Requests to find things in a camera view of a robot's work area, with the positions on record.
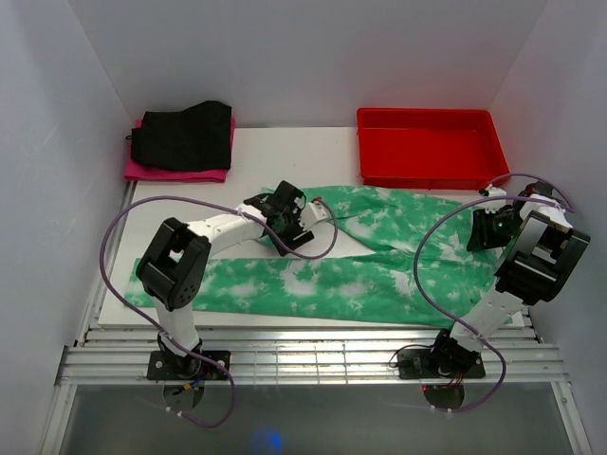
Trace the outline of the green tie-dye trousers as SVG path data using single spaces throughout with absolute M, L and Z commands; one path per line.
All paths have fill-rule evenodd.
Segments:
M 209 261 L 196 312 L 448 326 L 422 297 L 463 317 L 489 290 L 496 249 L 468 252 L 471 209 L 423 237 L 458 203 L 403 190 L 367 186 L 305 189 L 338 218 L 340 237 L 370 253 L 306 261 L 298 258 Z

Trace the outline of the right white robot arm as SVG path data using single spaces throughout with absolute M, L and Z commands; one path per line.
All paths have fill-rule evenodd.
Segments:
M 443 329 L 428 353 L 440 376 L 464 374 L 481 362 L 482 340 L 527 306 L 557 297 L 591 237 L 565 217 L 564 201 L 542 181 L 528 184 L 519 199 L 494 200 L 472 212 L 467 251 L 501 248 L 492 286 L 461 322 Z

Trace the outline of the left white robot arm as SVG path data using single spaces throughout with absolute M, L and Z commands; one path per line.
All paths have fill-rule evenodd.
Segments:
M 311 228 L 329 218 L 318 202 L 286 181 L 273 193 L 243 201 L 234 213 L 182 223 L 165 220 L 140 259 L 136 275 L 153 298 L 159 324 L 158 346 L 165 364 L 180 378 L 195 376 L 201 367 L 202 341 L 193 322 L 193 299 L 203 282 L 209 258 L 244 241 L 258 240 L 272 229 L 272 243 L 284 256 L 314 239 Z M 175 347 L 175 339 L 181 346 Z

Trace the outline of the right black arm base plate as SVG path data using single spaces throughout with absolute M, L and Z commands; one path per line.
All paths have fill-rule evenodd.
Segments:
M 481 379 L 486 370 L 480 357 L 460 362 L 421 345 L 406 346 L 396 355 L 400 379 Z

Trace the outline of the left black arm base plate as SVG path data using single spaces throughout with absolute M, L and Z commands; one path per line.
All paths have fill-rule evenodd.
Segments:
M 153 351 L 150 354 L 146 378 L 152 381 L 188 381 L 227 380 L 226 371 L 230 368 L 229 351 L 203 351 L 202 355 L 212 363 L 201 361 L 190 355 L 179 356 L 171 351 Z

